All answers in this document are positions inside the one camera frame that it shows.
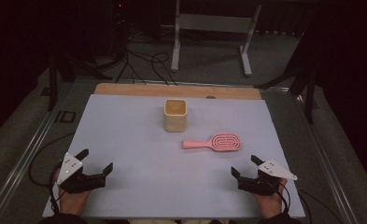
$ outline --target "white table surface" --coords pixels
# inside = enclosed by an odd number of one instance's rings
[[[171,97],[92,95],[69,148],[88,148],[84,174],[99,174],[111,162],[106,187],[92,192],[84,217],[245,218],[260,217],[253,196],[237,188],[231,167],[255,178],[256,155],[289,169],[263,100],[184,98],[184,133],[163,129],[163,105]],[[215,133],[237,133],[239,151],[182,149],[183,140],[207,141]],[[293,180],[287,184],[289,214],[304,217]],[[44,217],[52,216],[50,204]]]

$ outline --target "wooden container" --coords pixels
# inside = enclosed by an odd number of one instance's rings
[[[169,133],[182,133],[187,124],[187,103],[185,100],[170,99],[163,108],[164,129]]]

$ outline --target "human hand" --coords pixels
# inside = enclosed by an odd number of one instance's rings
[[[58,178],[60,169],[55,172],[54,179]],[[87,203],[91,191],[87,190],[81,193],[68,193],[59,188],[60,213],[81,216]]]
[[[288,180],[285,178],[279,179],[279,193],[282,194],[284,186],[288,183]],[[261,214],[264,218],[274,217],[282,213],[282,199],[278,194],[274,193],[270,196],[261,196],[258,194],[253,194],[261,211]]]

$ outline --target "black cable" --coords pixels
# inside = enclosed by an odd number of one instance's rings
[[[119,64],[122,61],[122,58],[123,58],[123,56],[121,58],[120,57],[115,58],[115,59],[113,59],[113,61],[111,61],[109,63],[104,63],[104,64],[93,66],[92,68],[96,69],[98,71],[101,71],[101,72],[105,72],[106,70],[111,69],[111,68],[115,67],[117,64]]]
[[[165,78],[163,78],[158,72],[157,72],[157,70],[156,70],[156,68],[154,67],[154,64],[155,63],[160,63],[160,64],[162,64],[162,66],[165,68],[165,71],[167,72],[167,74],[168,74],[168,76],[171,78],[171,80],[174,82],[174,84],[177,86],[177,84],[176,84],[176,82],[174,81],[174,79],[172,78],[172,76],[171,76],[171,74],[170,74],[170,72],[169,72],[169,70],[168,70],[168,68],[165,66],[165,62],[167,62],[168,60],[169,60],[169,54],[167,54],[167,53],[156,53],[156,54],[154,54],[154,55],[149,55],[149,54],[146,54],[146,53],[142,53],[142,52],[137,52],[137,51],[133,51],[133,50],[130,50],[130,49],[127,49],[127,51],[129,52],[129,53],[131,53],[131,54],[133,54],[134,56],[136,56],[136,57],[138,57],[138,58],[140,58],[140,59],[142,59],[142,60],[145,60],[145,61],[147,61],[147,62],[150,62],[151,63],[151,67],[152,67],[152,69],[153,69],[153,71],[154,71],[154,73],[159,77],[159,78],[161,78],[162,79],[162,81],[166,84],[166,85],[168,85],[169,86],[169,84],[168,84],[168,82],[165,80]],[[146,56],[146,57],[149,57],[150,59],[147,59],[147,58],[145,58],[145,57],[142,57],[142,56],[140,56],[139,54],[141,54],[141,55],[144,55],[144,56]],[[164,60],[161,60],[161,59],[159,59],[157,56],[158,55],[161,55],[161,54],[163,54],[163,55],[166,55],[166,59],[164,59]]]
[[[34,183],[34,184],[36,184],[36,185],[38,185],[38,186],[40,186],[40,187],[48,187],[49,186],[49,183],[48,184],[42,184],[42,183],[39,183],[39,182],[37,182],[36,180],[34,180],[33,179],[33,177],[32,177],[32,166],[33,166],[33,164],[34,164],[34,162],[35,162],[35,159],[37,158],[37,156],[44,150],[44,149],[46,149],[47,147],[49,147],[50,145],[52,145],[52,144],[54,144],[54,143],[56,143],[56,142],[58,142],[58,141],[60,141],[60,140],[62,140],[62,139],[64,139],[64,138],[66,138],[66,137],[68,137],[68,136],[70,136],[70,135],[73,135],[75,132],[72,132],[72,133],[68,133],[68,134],[66,134],[66,135],[63,135],[63,136],[61,136],[61,137],[59,137],[59,138],[57,138],[57,139],[55,139],[55,140],[52,140],[52,141],[50,141],[50,142],[48,142],[46,145],[44,145],[43,147],[41,147],[37,152],[36,152],[36,154],[34,155],[34,158],[32,159],[32,161],[31,161],[31,163],[29,164],[29,167],[28,167],[28,176],[29,176],[29,179]]]
[[[134,81],[134,74],[137,76],[137,77],[139,77],[141,80],[142,80],[142,82],[146,85],[146,81],[141,77],[141,76],[139,76],[136,72],[135,72],[135,70],[134,70],[134,67],[130,64],[130,63],[128,63],[128,55],[127,55],[127,62],[126,62],[129,66],[130,66],[130,68],[131,68],[131,70],[132,70],[132,75],[131,75],[131,78],[133,79],[133,81]]]
[[[323,202],[321,202],[319,199],[317,199],[316,197],[312,196],[311,194],[309,194],[308,192],[306,192],[303,189],[299,189],[302,193],[304,193],[305,195],[307,195],[308,197],[312,198],[313,200],[315,200],[317,203],[319,203],[320,205],[322,205],[323,207],[325,207],[336,219],[339,223],[344,224],[344,222],[331,210],[331,208],[329,208],[326,204],[324,204]]]
[[[128,54],[127,53],[124,53],[124,56],[128,59]],[[121,71],[120,71],[119,75],[117,76],[116,81],[114,83],[118,83],[119,82],[120,77],[122,76],[122,74],[125,71],[125,68],[127,68],[127,64],[128,64],[128,60],[126,60],[124,67],[122,67],[122,69],[121,69]]]
[[[146,35],[146,37],[148,39],[137,39],[138,36],[141,36],[141,35],[145,35],[144,32],[139,32],[137,33],[136,35],[133,35],[132,37],[130,37],[132,39],[132,41],[134,42],[149,42],[149,41],[152,41],[154,38],[152,36],[148,36]]]
[[[137,41],[135,38],[137,37],[137,36],[141,36],[141,35],[143,35],[145,32],[135,32],[135,34],[133,34],[133,35],[131,35],[131,36],[129,36],[127,39],[129,40],[129,41]]]
[[[311,214],[311,210],[309,209],[308,203],[306,202],[306,200],[303,198],[303,196],[300,193],[299,193],[299,198],[304,203],[304,206],[308,212],[309,224],[312,224],[312,214]]]
[[[62,198],[62,196],[64,196],[64,194],[66,193],[66,191],[64,190],[64,193],[62,193],[58,198],[57,198],[57,202],[60,201],[60,199]]]
[[[284,209],[284,213],[287,213],[288,211],[289,211],[289,205],[288,205],[288,203],[286,202],[286,200],[285,200],[285,198],[283,197],[283,195],[279,192],[279,190],[278,189],[275,189],[274,187],[273,187],[273,185],[268,181],[268,180],[266,180],[266,179],[261,179],[262,181],[264,181],[265,183],[267,183],[269,186],[270,186],[270,188],[271,189],[273,189],[274,190],[274,192],[281,198],[281,200],[282,200],[282,202],[283,202],[283,204],[285,205],[285,209]]]
[[[288,194],[288,199],[289,199],[288,209],[290,209],[290,193],[289,193],[288,189],[285,187],[285,185],[283,185],[281,183],[279,183],[279,185],[282,186],[285,189],[286,193]]]
[[[48,189],[49,189],[49,201],[51,202],[51,209],[54,212],[54,214],[59,214],[60,213],[59,205],[57,204],[57,201],[55,199],[54,192],[53,192],[52,188],[54,186],[53,183],[54,183],[55,172],[59,168],[61,168],[61,164],[62,164],[61,161],[58,162],[58,164],[56,166],[54,166],[54,168],[52,169],[51,174],[49,174],[49,186],[48,186]]]
[[[151,56],[151,67],[153,68],[153,71],[157,74],[157,76],[161,76],[158,72],[157,72],[157,70],[156,70],[156,68],[154,67],[154,59],[156,59],[157,61],[159,61],[159,63],[161,63],[162,64],[162,66],[163,66],[163,68],[165,68],[165,71],[166,71],[166,73],[168,74],[168,76],[171,78],[171,80],[174,82],[174,84],[177,86],[177,84],[176,84],[176,82],[174,81],[174,79],[172,78],[172,76],[171,76],[171,74],[169,73],[169,71],[168,71],[168,68],[165,66],[165,64],[164,63],[162,63],[162,61],[159,59],[159,58],[157,58],[157,55],[160,55],[160,54],[166,54],[166,53],[156,53],[156,54],[154,54],[153,56]]]

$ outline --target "metal stand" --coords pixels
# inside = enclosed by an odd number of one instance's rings
[[[172,54],[172,71],[177,71],[179,65],[180,29],[221,31],[247,34],[247,42],[244,46],[239,47],[239,51],[242,65],[244,66],[245,76],[250,77],[252,75],[252,71],[250,69],[249,59],[247,56],[247,49],[253,36],[260,10],[261,6],[256,6],[252,18],[180,14],[180,0],[176,0],[175,45],[174,52]]]

